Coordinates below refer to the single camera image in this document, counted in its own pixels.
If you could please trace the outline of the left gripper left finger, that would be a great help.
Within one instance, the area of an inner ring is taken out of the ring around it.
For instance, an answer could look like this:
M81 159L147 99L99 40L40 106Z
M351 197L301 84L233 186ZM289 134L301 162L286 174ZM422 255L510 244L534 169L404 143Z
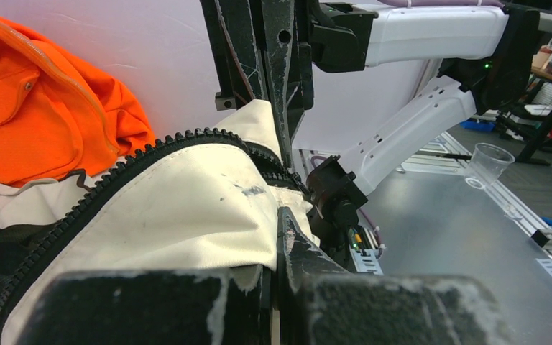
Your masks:
M259 266L103 270L57 276L18 344L269 344L269 281Z

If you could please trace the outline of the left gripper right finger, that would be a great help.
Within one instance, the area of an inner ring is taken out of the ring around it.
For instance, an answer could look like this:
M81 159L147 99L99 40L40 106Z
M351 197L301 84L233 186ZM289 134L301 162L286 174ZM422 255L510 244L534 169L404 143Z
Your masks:
M512 344L493 294L461 275L352 273L277 213L281 344Z

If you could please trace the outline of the beige zip jacket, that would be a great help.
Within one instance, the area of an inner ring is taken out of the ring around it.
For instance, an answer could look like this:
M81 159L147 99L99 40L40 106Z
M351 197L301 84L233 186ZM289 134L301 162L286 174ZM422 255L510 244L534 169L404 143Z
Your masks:
M88 270L276 267L277 212L312 242L312 205L282 166L272 107L147 144L90 177L0 183L0 344L56 276Z

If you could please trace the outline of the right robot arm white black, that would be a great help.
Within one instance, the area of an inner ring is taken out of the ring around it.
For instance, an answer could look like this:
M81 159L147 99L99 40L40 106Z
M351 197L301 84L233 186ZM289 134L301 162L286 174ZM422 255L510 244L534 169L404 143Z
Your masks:
M203 1L220 110L267 101L276 153L292 143L313 107L313 69L360 72L420 61L409 102L367 137L307 177L310 224L334 255L365 248L358 210L381 181L453 125L516 100L525 88L541 15L499 1Z

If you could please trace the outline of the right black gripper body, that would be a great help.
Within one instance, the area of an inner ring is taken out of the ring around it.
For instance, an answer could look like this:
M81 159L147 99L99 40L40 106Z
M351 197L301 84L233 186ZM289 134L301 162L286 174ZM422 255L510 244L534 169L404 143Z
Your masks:
M293 46L293 82L298 89L293 96L293 110L304 112L313 107L313 60L311 33L314 16L314 1L294 1L295 5L295 39Z

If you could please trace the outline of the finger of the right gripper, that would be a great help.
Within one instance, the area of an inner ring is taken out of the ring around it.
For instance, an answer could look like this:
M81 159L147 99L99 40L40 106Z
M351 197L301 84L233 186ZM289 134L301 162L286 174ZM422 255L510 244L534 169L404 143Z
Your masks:
M251 1L201 2L220 91L216 108L240 109L268 99L266 73Z
M296 58L295 2L261 1L260 9L264 25L263 58L268 99L272 104L282 163L291 168L292 142L304 114Z

